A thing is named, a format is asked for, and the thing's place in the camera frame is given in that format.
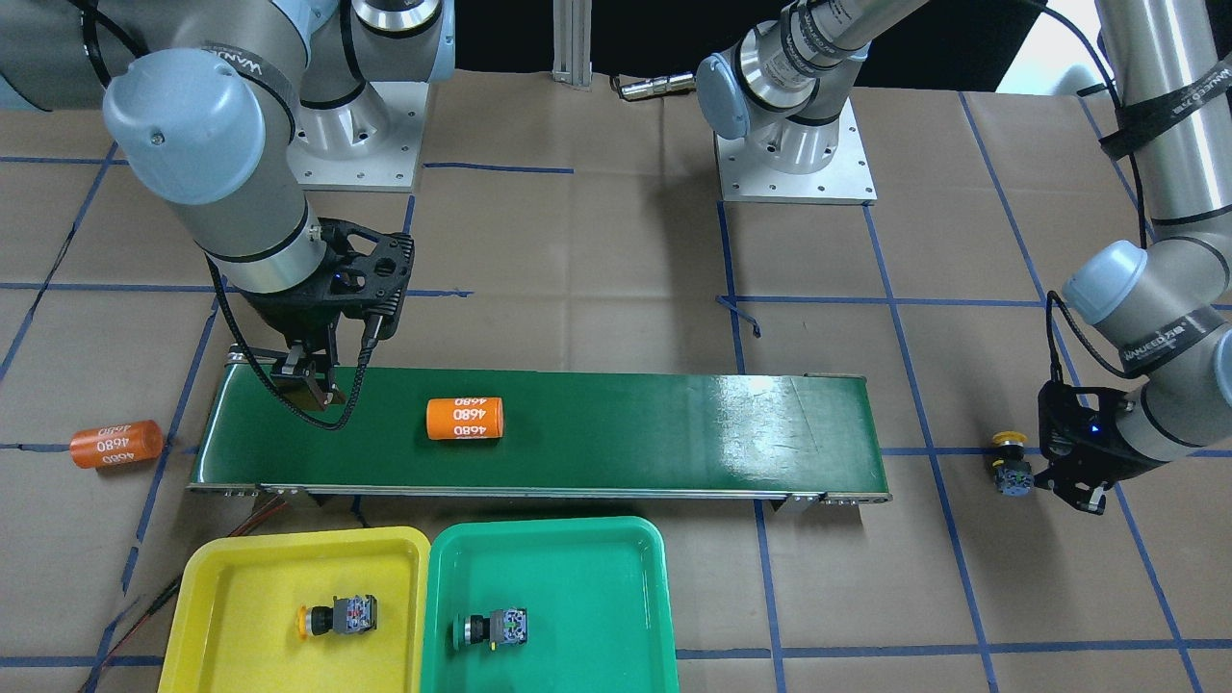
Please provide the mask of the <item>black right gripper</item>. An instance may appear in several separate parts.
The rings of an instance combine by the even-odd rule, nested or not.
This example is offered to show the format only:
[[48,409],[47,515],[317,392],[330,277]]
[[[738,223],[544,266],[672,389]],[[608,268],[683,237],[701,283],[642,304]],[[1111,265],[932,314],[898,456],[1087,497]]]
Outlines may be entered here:
[[379,321],[379,326],[365,328],[367,342],[395,335],[415,260],[415,242],[409,234],[382,234],[346,219],[323,219],[322,240],[322,263],[293,289],[281,293],[241,290],[265,326],[290,346],[290,351],[274,353],[274,391],[308,412],[347,403],[347,395],[336,385],[336,359],[329,350],[336,346],[338,321]]

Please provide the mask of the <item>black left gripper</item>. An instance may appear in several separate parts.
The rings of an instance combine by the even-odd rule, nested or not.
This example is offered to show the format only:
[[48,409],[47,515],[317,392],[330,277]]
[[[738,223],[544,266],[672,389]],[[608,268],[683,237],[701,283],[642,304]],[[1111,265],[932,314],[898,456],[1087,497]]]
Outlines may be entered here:
[[1036,474],[1036,486],[1053,487],[1053,493],[1077,511],[1103,515],[1108,486],[1165,465],[1135,451],[1117,430],[1125,396],[1115,388],[1044,382],[1039,390],[1039,441],[1048,465]]

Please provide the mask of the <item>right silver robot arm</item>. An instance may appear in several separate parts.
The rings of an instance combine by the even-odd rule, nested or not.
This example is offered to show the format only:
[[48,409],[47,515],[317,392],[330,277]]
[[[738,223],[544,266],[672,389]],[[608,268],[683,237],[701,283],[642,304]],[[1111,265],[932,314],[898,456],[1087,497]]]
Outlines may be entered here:
[[283,351],[237,344],[309,420],[336,390],[336,326],[359,367],[395,333],[414,258],[403,233],[318,215],[308,192],[414,186],[428,88],[456,65],[452,1],[5,1],[2,106],[97,109],[136,176],[172,208]]

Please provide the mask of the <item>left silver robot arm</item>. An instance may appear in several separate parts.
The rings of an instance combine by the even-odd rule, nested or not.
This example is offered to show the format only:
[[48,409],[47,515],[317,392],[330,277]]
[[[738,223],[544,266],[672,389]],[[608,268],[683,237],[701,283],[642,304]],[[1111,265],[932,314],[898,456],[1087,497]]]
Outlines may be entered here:
[[[792,1],[694,74],[703,116],[722,141],[763,146],[787,175],[823,169],[837,120],[876,37],[915,1]],[[1230,57],[1218,55],[1201,1],[1100,1],[1103,75],[1117,129],[1099,142],[1129,162],[1140,237],[1092,256],[1050,293],[1048,310],[1080,316],[1117,351],[1131,392],[1064,382],[1060,351],[1039,390],[1044,471],[1025,439],[998,433],[991,478],[1008,496],[1048,490],[1100,515],[1124,478],[1230,437]]]

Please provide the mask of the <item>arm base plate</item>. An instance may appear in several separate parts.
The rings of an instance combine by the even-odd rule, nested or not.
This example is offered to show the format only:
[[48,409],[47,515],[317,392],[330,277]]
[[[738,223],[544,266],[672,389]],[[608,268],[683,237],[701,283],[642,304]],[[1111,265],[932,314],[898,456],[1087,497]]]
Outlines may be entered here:
[[738,141],[713,137],[726,202],[872,205],[877,184],[851,101],[837,121],[784,121]]
[[310,192],[410,194],[423,158],[431,85],[367,83],[347,101],[301,104],[290,170]]

